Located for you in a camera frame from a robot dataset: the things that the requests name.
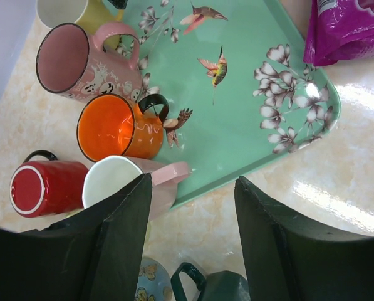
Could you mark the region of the red mug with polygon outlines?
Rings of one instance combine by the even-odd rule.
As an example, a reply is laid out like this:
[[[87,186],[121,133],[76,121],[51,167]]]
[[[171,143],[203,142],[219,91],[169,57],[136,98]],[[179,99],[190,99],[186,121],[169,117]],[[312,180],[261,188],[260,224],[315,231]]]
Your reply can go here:
[[[59,160],[48,150],[36,150],[11,177],[11,205],[25,218],[81,209],[87,173],[88,168],[79,161]]]

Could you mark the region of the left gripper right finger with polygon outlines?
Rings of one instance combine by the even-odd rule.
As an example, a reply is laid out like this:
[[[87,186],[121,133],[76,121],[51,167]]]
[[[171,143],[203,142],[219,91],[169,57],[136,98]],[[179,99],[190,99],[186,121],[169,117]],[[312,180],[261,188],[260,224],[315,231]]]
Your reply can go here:
[[[374,236],[311,219],[245,177],[234,200],[252,300],[374,300]]]

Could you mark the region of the dark teal mug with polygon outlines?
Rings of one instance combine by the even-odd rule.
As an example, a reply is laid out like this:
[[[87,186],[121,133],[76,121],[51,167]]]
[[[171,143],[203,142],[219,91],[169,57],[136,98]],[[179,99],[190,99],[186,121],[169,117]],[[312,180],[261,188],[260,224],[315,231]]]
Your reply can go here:
[[[187,300],[180,274],[185,273],[195,283],[196,300],[250,300],[249,285],[240,274],[224,270],[204,276],[197,267],[183,262],[171,276],[170,282],[176,300]]]

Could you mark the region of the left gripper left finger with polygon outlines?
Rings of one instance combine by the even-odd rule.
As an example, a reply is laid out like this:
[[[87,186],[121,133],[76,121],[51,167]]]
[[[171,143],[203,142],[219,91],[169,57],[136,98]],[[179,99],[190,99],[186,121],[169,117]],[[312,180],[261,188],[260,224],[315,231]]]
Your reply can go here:
[[[133,300],[151,196],[142,174],[43,230],[0,228],[0,300]]]

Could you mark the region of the orange mug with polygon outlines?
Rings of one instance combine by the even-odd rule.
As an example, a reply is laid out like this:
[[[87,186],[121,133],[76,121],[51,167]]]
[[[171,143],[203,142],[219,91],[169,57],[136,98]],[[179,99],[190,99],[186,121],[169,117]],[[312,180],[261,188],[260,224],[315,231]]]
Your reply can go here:
[[[99,95],[78,118],[78,146],[92,162],[111,155],[153,159],[162,148],[162,123],[168,113],[168,101],[161,94],[134,104],[115,94]]]

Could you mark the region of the yellow mug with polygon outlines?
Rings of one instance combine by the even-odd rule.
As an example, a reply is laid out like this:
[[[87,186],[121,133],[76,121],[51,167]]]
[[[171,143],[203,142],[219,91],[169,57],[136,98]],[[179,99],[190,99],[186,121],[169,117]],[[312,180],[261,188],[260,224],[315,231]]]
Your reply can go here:
[[[75,23],[94,34],[105,23],[121,21],[127,1],[39,0],[36,13],[49,29],[63,23]]]

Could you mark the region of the pink floral mug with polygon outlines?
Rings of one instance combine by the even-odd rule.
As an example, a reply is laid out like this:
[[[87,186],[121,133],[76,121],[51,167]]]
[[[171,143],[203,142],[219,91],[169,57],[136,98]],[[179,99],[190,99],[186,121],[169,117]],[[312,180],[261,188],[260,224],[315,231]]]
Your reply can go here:
[[[134,40],[129,58],[104,45],[109,38],[123,35]],[[82,103],[104,94],[136,102],[142,94],[139,53],[137,34],[127,24],[108,22],[88,34],[75,23],[63,23],[40,44],[36,75],[46,91]]]

